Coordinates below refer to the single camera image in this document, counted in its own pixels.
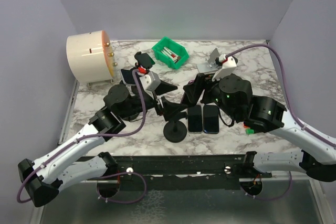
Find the silver folding phone stand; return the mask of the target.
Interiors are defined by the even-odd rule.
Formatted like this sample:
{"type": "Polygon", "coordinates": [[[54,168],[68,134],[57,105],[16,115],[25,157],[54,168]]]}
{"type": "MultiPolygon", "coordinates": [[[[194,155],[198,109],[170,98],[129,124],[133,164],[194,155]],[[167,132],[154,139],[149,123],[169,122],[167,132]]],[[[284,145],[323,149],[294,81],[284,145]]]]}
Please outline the silver folding phone stand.
{"type": "Polygon", "coordinates": [[[199,63],[197,65],[197,70],[199,73],[215,73],[222,67],[216,62],[216,59],[220,57],[220,53],[217,48],[215,48],[209,58],[204,63],[199,63]]]}

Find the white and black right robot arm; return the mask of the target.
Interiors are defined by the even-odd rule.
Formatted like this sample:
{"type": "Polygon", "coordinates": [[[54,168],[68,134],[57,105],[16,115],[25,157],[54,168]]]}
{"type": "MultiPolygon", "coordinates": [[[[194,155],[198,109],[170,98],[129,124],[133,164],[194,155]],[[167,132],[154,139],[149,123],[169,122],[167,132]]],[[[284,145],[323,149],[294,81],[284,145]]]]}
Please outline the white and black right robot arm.
{"type": "Polygon", "coordinates": [[[335,139],[309,128],[275,99],[254,95],[249,81],[235,74],[212,81],[210,75],[199,73],[183,90],[182,104],[215,103],[234,123],[279,136],[299,148],[285,153],[247,152],[241,164],[246,177],[294,171],[322,182],[335,181],[335,139]]]}

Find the purple case phone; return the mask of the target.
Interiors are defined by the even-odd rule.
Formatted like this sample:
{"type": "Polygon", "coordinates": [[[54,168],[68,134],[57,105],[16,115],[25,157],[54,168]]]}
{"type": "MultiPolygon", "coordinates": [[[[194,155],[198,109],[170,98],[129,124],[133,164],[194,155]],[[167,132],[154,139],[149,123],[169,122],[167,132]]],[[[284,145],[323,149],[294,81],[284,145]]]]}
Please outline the purple case phone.
{"type": "Polygon", "coordinates": [[[184,93],[181,99],[181,104],[185,104],[188,106],[196,104],[193,97],[193,83],[194,80],[190,80],[186,85],[183,86],[184,93]]]}

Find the black front mounting rail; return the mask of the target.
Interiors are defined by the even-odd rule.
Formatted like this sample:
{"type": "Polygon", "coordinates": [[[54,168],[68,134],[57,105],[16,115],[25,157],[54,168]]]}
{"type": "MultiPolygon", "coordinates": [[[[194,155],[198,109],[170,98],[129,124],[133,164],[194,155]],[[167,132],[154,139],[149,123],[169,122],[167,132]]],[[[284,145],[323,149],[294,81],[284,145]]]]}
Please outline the black front mounting rail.
{"type": "Polygon", "coordinates": [[[254,179],[251,155],[114,156],[118,171],[132,168],[142,175],[121,175],[125,191],[147,190],[239,190],[240,179],[254,179]]]}

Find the black phone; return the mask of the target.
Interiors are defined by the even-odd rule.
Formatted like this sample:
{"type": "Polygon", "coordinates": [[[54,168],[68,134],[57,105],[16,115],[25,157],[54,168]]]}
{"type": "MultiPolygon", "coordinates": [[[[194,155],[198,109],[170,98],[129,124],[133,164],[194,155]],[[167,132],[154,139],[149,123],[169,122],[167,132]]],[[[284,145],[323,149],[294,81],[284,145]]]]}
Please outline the black phone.
{"type": "Polygon", "coordinates": [[[207,134],[219,133],[219,110],[215,105],[203,106],[203,131],[207,134]]]}

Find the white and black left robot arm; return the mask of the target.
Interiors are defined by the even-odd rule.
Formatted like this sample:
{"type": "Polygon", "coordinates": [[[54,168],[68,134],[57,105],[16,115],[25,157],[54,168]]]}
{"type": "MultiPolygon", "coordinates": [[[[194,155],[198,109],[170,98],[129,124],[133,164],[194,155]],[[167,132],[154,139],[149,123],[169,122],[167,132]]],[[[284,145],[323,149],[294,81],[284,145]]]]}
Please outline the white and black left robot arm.
{"type": "Polygon", "coordinates": [[[41,158],[34,161],[22,160],[18,164],[22,184],[16,196],[17,202],[27,202],[20,197],[25,190],[34,206],[41,207],[51,202],[63,189],[76,183],[92,178],[110,179],[120,176],[118,164],[109,153],[100,153],[83,164],[75,162],[113,137],[132,136],[141,131],[145,119],[132,132],[123,131],[126,125],[122,119],[128,117],[132,104],[135,104],[135,113],[142,113],[143,117],[146,117],[151,108],[162,115],[166,100],[158,97],[177,90],[177,86],[162,80],[156,84],[154,90],[148,91],[142,86],[140,79],[135,78],[133,86],[137,92],[134,96],[129,94],[124,83],[112,86],[104,97],[104,107],[76,135],[41,158]]]}

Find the green plastic bin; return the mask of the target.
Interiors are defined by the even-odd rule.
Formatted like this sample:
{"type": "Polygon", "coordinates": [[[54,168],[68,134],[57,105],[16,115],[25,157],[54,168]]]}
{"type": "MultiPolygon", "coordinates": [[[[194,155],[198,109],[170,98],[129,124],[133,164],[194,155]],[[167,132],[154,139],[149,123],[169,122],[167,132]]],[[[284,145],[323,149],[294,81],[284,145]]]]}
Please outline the green plastic bin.
{"type": "Polygon", "coordinates": [[[179,69],[189,59],[186,49],[168,37],[163,37],[152,50],[155,58],[171,69],[179,69]]]}

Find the white cylindrical drum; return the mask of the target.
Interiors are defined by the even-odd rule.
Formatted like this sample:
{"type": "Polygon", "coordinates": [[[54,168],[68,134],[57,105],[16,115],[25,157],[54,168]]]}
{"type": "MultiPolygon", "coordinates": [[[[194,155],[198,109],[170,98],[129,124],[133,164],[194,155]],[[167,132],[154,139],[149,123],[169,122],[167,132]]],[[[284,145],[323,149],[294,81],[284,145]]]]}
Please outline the white cylindrical drum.
{"type": "Polygon", "coordinates": [[[72,35],[66,41],[71,72],[81,84],[112,80],[114,52],[104,30],[72,35]]]}

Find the green cap marker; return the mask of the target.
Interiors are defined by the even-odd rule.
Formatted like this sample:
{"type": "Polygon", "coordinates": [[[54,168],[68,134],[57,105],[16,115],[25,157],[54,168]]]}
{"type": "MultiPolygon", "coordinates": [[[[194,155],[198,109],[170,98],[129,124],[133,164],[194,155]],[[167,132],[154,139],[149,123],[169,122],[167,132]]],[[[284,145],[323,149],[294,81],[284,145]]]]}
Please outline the green cap marker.
{"type": "Polygon", "coordinates": [[[252,134],[256,134],[256,132],[253,129],[246,129],[246,134],[252,135],[252,134]]]}

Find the black round base phone stand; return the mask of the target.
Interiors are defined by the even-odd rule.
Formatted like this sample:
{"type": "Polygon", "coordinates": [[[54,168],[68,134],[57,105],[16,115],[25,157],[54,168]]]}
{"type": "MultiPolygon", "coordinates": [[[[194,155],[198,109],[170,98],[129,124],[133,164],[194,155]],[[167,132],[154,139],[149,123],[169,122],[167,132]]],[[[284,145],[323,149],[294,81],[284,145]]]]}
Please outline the black round base phone stand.
{"type": "Polygon", "coordinates": [[[180,119],[187,119],[187,113],[179,112],[169,119],[163,128],[164,137],[171,143],[179,143],[187,135],[187,127],[180,119]]]}

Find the black clamp phone stand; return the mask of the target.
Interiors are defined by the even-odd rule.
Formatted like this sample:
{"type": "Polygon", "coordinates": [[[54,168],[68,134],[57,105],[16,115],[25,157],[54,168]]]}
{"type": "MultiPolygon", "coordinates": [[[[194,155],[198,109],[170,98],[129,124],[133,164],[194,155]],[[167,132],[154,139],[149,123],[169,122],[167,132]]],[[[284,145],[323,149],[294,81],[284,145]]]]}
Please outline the black clamp phone stand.
{"type": "Polygon", "coordinates": [[[134,55],[134,58],[136,60],[135,67],[137,69],[142,68],[148,71],[155,65],[154,60],[147,53],[139,51],[134,55]]]}

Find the phone on front stand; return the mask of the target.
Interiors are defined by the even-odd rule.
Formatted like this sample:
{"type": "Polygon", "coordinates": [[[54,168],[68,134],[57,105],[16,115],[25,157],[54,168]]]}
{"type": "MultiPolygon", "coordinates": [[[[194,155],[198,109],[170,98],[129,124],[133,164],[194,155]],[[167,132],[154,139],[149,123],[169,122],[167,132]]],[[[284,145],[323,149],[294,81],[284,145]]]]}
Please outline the phone on front stand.
{"type": "Polygon", "coordinates": [[[138,69],[121,69],[122,82],[125,85],[136,85],[136,82],[140,83],[138,69]]]}

